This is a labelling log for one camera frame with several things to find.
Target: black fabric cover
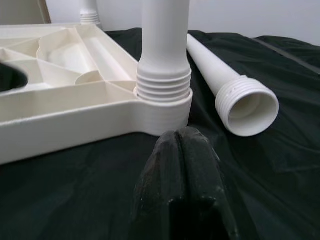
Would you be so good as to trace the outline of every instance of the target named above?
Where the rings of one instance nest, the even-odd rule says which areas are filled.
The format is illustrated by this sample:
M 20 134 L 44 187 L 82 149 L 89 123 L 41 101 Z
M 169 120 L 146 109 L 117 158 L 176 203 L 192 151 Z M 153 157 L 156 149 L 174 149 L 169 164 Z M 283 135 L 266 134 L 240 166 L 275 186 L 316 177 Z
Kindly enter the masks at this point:
M 257 37 L 257 39 L 284 50 L 310 65 L 320 68 L 320 46 L 280 36 L 260 36 Z
M 24 73 L 0 63 L 0 93 L 22 88 L 27 84 L 28 78 Z
M 243 202 L 257 239 L 320 239 L 319 76 L 241 35 L 190 33 L 280 102 L 268 130 L 232 135 L 188 56 L 194 92 L 189 126 L 208 138 L 223 163 L 241 196 L 235 206 Z M 108 34 L 139 60 L 141 29 Z M 129 134 L 0 166 L 0 239 L 128 239 L 135 184 L 157 139 Z

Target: plastic pipe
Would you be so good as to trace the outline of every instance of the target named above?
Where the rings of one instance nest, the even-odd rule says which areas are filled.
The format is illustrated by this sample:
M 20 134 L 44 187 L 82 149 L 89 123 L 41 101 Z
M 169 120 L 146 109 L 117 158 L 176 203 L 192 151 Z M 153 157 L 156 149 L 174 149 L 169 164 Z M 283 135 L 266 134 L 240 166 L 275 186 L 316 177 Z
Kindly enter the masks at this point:
M 191 94 L 187 59 L 190 0 L 143 0 L 142 56 L 136 94 L 147 101 L 173 103 Z
M 79 0 L 81 24 L 95 24 L 101 28 L 97 0 Z
M 279 101 L 269 88 L 238 74 L 190 34 L 187 49 L 216 96 L 215 108 L 231 133 L 249 137 L 272 125 L 279 112 Z

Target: threaded end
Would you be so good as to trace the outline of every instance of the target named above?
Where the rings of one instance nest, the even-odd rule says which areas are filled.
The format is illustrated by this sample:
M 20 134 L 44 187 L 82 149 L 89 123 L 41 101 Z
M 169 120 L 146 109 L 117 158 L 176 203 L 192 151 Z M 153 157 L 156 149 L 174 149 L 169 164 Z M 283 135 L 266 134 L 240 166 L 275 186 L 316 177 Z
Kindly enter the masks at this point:
M 276 120 L 277 96 L 259 81 L 241 76 L 224 85 L 215 99 L 224 126 L 241 137 L 262 133 Z
M 80 22 L 82 24 L 99 24 L 100 19 L 98 13 L 81 13 L 80 14 Z
M 158 103 L 177 102 L 190 94 L 191 70 L 183 77 L 153 79 L 137 75 L 137 95 L 147 101 Z

